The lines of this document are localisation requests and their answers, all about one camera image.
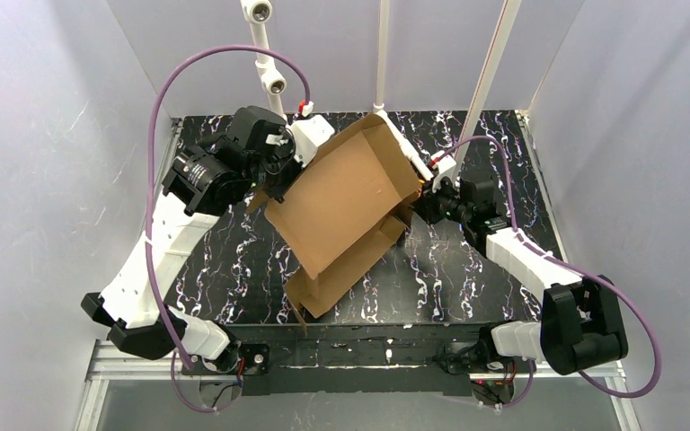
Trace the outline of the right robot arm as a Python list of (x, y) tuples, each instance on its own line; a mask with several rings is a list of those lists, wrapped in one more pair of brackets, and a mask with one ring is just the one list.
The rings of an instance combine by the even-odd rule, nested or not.
[(443, 365), (487, 365), (510, 357), (546, 362), (561, 375), (622, 359), (628, 341), (619, 301), (607, 287), (551, 261), (498, 210), (492, 180), (423, 184), (414, 212), (427, 224), (459, 224), (466, 242), (540, 298), (539, 321), (488, 323), (471, 346), (447, 347)]

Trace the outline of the brown cardboard box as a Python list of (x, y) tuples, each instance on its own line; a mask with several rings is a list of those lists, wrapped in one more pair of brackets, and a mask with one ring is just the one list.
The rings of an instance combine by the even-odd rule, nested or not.
[(411, 224), (422, 181), (385, 118), (368, 114), (329, 139), (281, 202), (258, 192), (265, 218), (300, 268), (284, 289), (293, 313), (319, 318)]

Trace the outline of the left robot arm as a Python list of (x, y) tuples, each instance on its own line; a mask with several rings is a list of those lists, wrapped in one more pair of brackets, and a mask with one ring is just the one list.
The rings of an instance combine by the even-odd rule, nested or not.
[(258, 106), (238, 109), (227, 129), (182, 146), (154, 210), (119, 274), (81, 302), (109, 328), (121, 352), (156, 360), (178, 354), (186, 366), (239, 374), (241, 341), (225, 325), (181, 312), (164, 298), (204, 235), (257, 186), (285, 192), (302, 170), (287, 121)]

